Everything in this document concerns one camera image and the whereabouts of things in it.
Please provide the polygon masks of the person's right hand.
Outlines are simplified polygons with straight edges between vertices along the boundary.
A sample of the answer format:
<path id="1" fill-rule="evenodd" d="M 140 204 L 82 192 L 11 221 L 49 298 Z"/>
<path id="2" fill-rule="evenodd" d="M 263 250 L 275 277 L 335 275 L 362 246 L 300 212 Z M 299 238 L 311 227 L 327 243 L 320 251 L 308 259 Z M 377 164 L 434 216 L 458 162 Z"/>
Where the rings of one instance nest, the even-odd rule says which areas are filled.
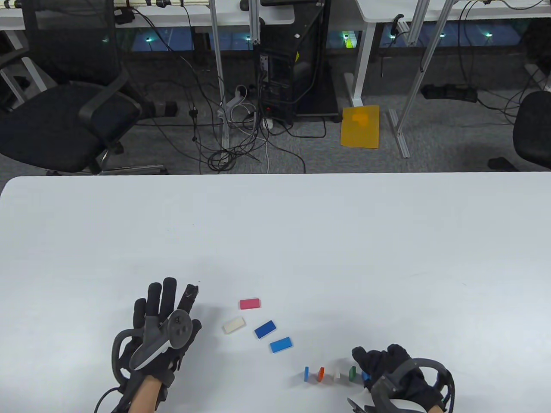
<path id="1" fill-rule="evenodd" d="M 366 351 L 362 346 L 357 346 L 352 349 L 352 357 L 362 371 L 370 376 L 370 380 L 364 381 L 364 387 L 369 391 L 383 375 L 393 373 L 411 359 L 405 348 L 398 344 L 391 344 L 385 351 Z M 400 386 L 402 392 L 397 393 L 398 399 L 414 402 L 427 412 L 435 407 L 441 412 L 445 411 L 441 393 L 426 382 L 419 368 L 406 374 L 400 381 Z"/>

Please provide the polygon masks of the person's left hand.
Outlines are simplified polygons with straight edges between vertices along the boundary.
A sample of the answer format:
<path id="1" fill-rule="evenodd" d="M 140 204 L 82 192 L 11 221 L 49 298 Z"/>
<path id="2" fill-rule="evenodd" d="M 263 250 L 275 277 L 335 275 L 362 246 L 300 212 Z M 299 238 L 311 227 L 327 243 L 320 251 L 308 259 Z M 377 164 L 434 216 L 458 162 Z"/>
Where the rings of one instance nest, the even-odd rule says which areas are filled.
<path id="1" fill-rule="evenodd" d="M 176 289 L 177 280 L 173 277 L 166 277 L 163 283 L 150 284 L 147 297 L 135 301 L 133 327 L 144 328 L 146 319 L 150 317 L 156 318 L 157 325 L 161 326 L 175 309 L 190 313 L 198 295 L 198 287 L 188 284 L 177 307 Z M 138 370 L 146 377 L 159 380 L 162 387 L 169 388 L 174 381 L 175 372 L 181 368 L 183 357 L 200 330 L 201 322 L 193 319 L 189 340 L 183 347 L 176 349 L 170 345 L 165 350 L 157 351 L 154 358 Z"/>

